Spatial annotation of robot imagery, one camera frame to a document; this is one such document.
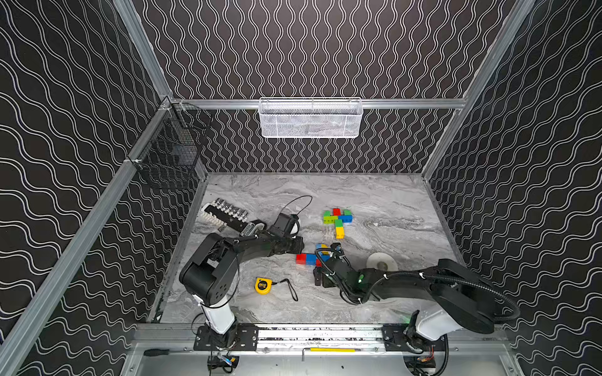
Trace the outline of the red square lego brick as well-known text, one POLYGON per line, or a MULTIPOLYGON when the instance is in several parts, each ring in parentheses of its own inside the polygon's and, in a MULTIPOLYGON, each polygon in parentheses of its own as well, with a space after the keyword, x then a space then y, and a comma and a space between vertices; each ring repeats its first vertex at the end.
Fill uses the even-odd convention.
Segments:
POLYGON ((307 255, 306 254, 299 254, 296 256, 296 263, 300 264, 300 265, 305 265, 307 261, 307 255))

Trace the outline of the blue square lego brick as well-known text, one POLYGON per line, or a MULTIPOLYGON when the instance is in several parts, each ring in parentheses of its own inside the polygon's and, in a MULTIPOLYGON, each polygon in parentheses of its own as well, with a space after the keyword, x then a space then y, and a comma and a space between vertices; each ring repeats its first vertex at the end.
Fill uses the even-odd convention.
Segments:
POLYGON ((312 254, 304 254, 304 264, 307 266, 316 266, 318 264, 318 259, 316 255, 312 254))

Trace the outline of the yellow square lego brick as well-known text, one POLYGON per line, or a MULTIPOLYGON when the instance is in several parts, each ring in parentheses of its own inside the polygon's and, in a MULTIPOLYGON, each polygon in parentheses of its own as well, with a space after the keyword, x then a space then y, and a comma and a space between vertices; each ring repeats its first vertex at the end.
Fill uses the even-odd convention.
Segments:
POLYGON ((344 228, 343 227, 337 227, 335 229, 335 238, 336 239, 343 239, 344 237, 345 237, 344 228))

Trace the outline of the blue long lego brick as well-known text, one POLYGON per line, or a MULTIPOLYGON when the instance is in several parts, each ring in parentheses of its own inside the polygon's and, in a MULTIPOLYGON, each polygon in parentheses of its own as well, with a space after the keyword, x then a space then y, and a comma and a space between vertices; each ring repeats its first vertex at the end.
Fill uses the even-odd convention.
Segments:
POLYGON ((352 215, 344 215, 338 216, 338 220, 341 220, 343 223, 351 223, 353 222, 354 217, 352 215))

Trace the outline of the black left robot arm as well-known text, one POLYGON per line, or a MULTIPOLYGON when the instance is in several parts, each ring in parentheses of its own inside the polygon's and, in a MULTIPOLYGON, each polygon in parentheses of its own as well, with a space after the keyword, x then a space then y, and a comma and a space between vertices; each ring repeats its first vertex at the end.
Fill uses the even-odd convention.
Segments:
POLYGON ((274 255, 298 255, 304 250, 297 214, 280 213, 271 226, 260 220, 247 223, 240 235, 208 235, 180 272, 179 281, 203 309, 213 333, 227 335, 237 320, 230 308, 232 284, 241 279, 241 265, 274 255))

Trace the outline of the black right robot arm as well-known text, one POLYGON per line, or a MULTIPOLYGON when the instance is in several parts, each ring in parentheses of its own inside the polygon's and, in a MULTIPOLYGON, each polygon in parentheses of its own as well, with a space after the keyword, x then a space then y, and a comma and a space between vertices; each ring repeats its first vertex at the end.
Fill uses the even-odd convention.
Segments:
POLYGON ((317 248, 314 255, 322 286, 338 288, 343 301, 353 306, 372 299, 433 302, 433 306, 412 314, 409 338, 434 342, 459 329, 491 334, 495 325, 520 316, 520 307, 513 299, 449 258, 425 269, 391 271, 354 269, 339 243, 317 248))

